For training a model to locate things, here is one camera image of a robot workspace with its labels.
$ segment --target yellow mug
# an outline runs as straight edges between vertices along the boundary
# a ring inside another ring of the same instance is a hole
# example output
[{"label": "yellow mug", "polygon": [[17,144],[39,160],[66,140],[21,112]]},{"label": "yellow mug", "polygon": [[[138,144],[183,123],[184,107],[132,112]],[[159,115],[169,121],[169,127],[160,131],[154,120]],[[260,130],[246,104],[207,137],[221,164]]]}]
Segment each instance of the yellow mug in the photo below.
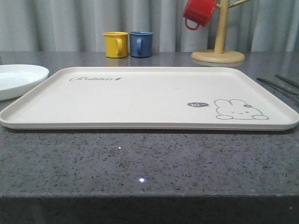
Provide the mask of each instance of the yellow mug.
[{"label": "yellow mug", "polygon": [[127,32],[106,32],[103,33],[106,40],[107,57],[128,56],[128,33]]}]

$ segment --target speckled stone surface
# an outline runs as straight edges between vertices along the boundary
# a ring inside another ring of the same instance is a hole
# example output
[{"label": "speckled stone surface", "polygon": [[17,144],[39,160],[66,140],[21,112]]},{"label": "speckled stone surface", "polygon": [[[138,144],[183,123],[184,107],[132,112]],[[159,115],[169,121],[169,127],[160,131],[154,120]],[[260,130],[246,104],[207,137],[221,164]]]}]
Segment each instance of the speckled stone surface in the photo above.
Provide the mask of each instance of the speckled stone surface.
[{"label": "speckled stone surface", "polygon": [[[0,62],[41,65],[51,75],[76,66],[219,66],[193,61],[190,54],[112,59],[96,52],[0,52]],[[226,66],[286,86],[274,75],[299,82],[298,61],[299,53],[250,53],[243,63]],[[298,99],[260,84],[299,111]],[[14,100],[1,101],[0,110]],[[128,214],[138,223],[158,223],[149,210],[162,223],[171,214],[176,223],[183,223],[179,214],[185,223],[296,223],[299,128],[16,131],[0,126],[0,197],[0,223],[68,223],[79,208],[77,222],[69,223],[97,223],[95,217],[123,223]]]}]

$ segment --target blue mug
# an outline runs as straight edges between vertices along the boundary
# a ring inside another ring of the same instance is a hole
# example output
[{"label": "blue mug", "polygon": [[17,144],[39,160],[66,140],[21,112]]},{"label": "blue mug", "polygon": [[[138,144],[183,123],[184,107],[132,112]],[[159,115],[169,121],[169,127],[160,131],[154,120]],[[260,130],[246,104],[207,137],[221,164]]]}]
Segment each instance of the blue mug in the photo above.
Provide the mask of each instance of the blue mug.
[{"label": "blue mug", "polygon": [[130,32],[130,55],[133,57],[150,57],[153,33],[148,31]]}]

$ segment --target mug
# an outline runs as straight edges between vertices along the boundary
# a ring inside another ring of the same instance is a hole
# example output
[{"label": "mug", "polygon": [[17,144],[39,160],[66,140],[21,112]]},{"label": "mug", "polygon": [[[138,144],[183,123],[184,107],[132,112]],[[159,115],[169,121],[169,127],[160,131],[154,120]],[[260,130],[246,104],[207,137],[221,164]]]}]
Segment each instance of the mug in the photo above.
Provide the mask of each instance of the mug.
[{"label": "mug", "polygon": [[130,55],[133,57],[150,57],[152,46],[152,32],[130,32]]},{"label": "mug", "polygon": [[106,32],[103,33],[106,41],[106,56],[120,58],[128,56],[128,33]]},{"label": "mug", "polygon": [[[200,25],[204,27],[212,17],[216,4],[216,0],[188,0],[183,15],[187,28],[197,30]],[[190,27],[187,24],[187,20],[196,22],[197,26],[194,28]]]}]

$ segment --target rectangular tray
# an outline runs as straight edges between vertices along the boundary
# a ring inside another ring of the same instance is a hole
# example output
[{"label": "rectangular tray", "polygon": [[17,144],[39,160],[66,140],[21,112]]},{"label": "rectangular tray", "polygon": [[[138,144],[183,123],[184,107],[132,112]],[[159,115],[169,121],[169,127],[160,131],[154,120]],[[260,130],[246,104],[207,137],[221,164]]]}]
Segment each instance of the rectangular tray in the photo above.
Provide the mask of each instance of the rectangular tray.
[{"label": "rectangular tray", "polygon": [[13,129],[281,131],[299,115],[239,70],[74,67],[0,112]]}]

